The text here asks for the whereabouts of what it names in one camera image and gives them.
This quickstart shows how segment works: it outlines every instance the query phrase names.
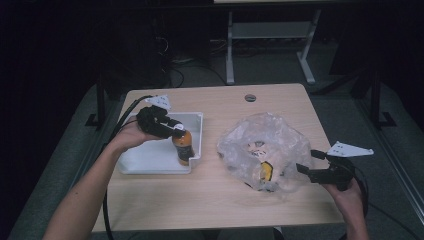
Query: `human arm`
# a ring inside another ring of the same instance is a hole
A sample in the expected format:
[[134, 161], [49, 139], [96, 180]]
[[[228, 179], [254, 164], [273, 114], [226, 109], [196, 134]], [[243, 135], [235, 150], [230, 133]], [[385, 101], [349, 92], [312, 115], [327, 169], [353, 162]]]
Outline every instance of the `human arm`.
[[119, 156], [132, 147], [159, 138], [139, 130], [135, 118], [102, 151], [90, 170], [67, 193], [54, 212], [44, 239], [87, 239], [94, 227]]
[[352, 179], [348, 189], [339, 191], [333, 184], [322, 184], [330, 193], [346, 223], [348, 240], [368, 240], [368, 231], [363, 212], [362, 193], [356, 179]]

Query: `orange object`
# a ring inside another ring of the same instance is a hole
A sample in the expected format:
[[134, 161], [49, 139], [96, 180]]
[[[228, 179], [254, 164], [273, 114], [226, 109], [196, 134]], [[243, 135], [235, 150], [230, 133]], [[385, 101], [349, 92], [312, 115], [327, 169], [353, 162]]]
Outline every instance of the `orange object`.
[[191, 133], [188, 130], [185, 130], [184, 135], [181, 137], [173, 136], [172, 143], [177, 149], [178, 161], [181, 165], [188, 166], [189, 158], [194, 156], [194, 150], [192, 144]]

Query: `wooden table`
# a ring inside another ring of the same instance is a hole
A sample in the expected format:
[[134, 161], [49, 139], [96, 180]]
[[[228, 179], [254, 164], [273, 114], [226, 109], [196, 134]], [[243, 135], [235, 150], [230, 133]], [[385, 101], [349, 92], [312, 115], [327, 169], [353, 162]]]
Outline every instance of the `wooden table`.
[[[172, 112], [203, 112], [200, 164], [185, 175], [124, 175], [109, 184], [112, 230], [208, 229], [338, 223], [343, 219], [329, 194], [307, 183], [285, 197], [254, 191], [231, 176], [217, 154], [218, 138], [243, 117], [271, 112], [304, 134], [314, 149], [327, 151], [327, 137], [300, 84], [140, 90], [128, 93], [122, 113], [144, 95], [167, 94]], [[245, 101], [253, 94], [255, 102]], [[148, 106], [141, 102], [134, 109]], [[326, 161], [316, 168], [327, 168]], [[100, 211], [93, 231], [105, 231]]]

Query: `white box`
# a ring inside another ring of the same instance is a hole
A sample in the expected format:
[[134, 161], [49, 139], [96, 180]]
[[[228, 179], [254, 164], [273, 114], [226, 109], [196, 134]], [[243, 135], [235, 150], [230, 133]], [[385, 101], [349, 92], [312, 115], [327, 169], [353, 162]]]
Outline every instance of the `white box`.
[[175, 112], [168, 117], [180, 121], [191, 132], [194, 157], [189, 159], [189, 166], [178, 162], [177, 150], [171, 138], [148, 141], [131, 148], [121, 155], [118, 169], [123, 174], [188, 174], [199, 162], [202, 154], [203, 113]]

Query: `clear plastic bag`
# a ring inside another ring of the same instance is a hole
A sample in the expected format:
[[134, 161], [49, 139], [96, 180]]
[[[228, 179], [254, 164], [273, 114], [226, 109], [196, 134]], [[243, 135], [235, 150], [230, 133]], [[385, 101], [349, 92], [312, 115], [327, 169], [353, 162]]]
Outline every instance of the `clear plastic bag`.
[[254, 190], [294, 192], [309, 179], [296, 163], [312, 166], [309, 140], [283, 117], [259, 113], [240, 120], [218, 140], [230, 173]]

